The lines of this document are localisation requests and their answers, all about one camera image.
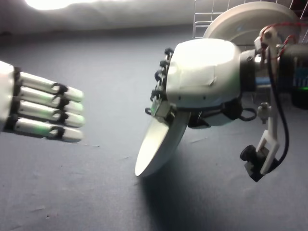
wire rack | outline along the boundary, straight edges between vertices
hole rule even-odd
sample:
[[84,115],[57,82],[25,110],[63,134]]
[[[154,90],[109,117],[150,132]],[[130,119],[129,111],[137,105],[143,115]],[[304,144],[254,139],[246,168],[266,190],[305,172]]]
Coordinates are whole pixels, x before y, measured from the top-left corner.
[[[193,31],[192,37],[194,39],[201,39],[206,29],[210,24],[226,10],[253,2],[256,0],[194,0],[194,14],[193,14]],[[274,0],[277,4],[284,5],[295,12],[295,14],[303,22],[308,19],[308,0]],[[303,33],[300,37],[300,42],[308,43],[308,27],[302,29]],[[243,50],[250,49],[253,44],[238,44]]]

robot forearm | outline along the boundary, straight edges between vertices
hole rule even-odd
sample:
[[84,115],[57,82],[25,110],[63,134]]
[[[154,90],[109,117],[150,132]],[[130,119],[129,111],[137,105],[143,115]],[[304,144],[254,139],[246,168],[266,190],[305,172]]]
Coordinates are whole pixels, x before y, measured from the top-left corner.
[[83,93],[0,61],[0,132],[78,142]]

light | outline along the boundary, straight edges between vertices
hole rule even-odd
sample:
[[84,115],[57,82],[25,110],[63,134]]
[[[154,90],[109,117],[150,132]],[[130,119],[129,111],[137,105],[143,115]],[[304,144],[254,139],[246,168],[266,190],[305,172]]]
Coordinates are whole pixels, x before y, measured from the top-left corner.
[[56,10],[65,8],[74,3],[88,3],[96,0],[25,0],[26,3],[37,10]]

